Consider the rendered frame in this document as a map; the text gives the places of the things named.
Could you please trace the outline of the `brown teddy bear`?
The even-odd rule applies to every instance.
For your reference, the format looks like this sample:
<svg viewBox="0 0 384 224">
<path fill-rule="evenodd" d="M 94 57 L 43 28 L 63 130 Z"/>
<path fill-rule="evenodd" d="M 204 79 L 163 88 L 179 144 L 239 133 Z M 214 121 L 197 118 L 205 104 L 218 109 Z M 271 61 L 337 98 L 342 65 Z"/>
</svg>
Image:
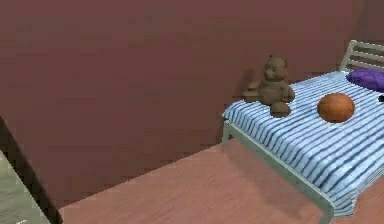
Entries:
<svg viewBox="0 0 384 224">
<path fill-rule="evenodd" d="M 270 55 L 264 69 L 264 78 L 251 82 L 242 94 L 246 103 L 259 102 L 270 109 L 275 118 L 287 117 L 291 113 L 289 103 L 295 99 L 295 92 L 286 82 L 288 62 L 285 58 Z"/>
</svg>

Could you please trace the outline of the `blue striped bed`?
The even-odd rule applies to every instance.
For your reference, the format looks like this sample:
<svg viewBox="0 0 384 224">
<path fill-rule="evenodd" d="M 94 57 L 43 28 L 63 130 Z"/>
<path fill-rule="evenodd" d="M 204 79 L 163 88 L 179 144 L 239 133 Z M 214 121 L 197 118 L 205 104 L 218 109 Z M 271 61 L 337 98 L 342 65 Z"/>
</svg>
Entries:
<svg viewBox="0 0 384 224">
<path fill-rule="evenodd" d="M 359 195 L 384 176 L 384 102 L 379 92 L 346 79 L 352 65 L 384 71 L 384 46 L 352 40 L 337 71 L 292 85 L 296 98 L 285 118 L 242 100 L 223 113 L 222 143 L 234 137 L 317 204 L 318 224 L 351 215 Z M 345 122 L 329 123 L 317 112 L 332 93 L 355 103 Z"/>
</svg>

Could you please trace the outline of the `orange basketball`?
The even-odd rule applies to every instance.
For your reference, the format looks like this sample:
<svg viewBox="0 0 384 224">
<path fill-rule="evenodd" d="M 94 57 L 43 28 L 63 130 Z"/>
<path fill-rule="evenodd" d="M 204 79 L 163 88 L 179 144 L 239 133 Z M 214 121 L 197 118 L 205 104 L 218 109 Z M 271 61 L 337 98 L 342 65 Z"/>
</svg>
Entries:
<svg viewBox="0 0 384 224">
<path fill-rule="evenodd" d="M 342 123 L 353 116 L 355 103 L 346 94 L 331 93 L 320 99 L 317 104 L 317 112 L 327 122 Z"/>
</svg>

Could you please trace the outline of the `purple pillow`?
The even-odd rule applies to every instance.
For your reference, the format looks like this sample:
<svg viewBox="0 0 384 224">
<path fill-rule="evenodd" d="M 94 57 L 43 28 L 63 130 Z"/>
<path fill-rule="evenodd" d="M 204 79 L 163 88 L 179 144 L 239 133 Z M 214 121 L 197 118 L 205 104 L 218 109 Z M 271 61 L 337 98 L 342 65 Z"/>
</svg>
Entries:
<svg viewBox="0 0 384 224">
<path fill-rule="evenodd" d="M 384 93 L 384 71 L 375 69 L 357 69 L 350 72 L 346 79 L 363 88 Z"/>
</svg>

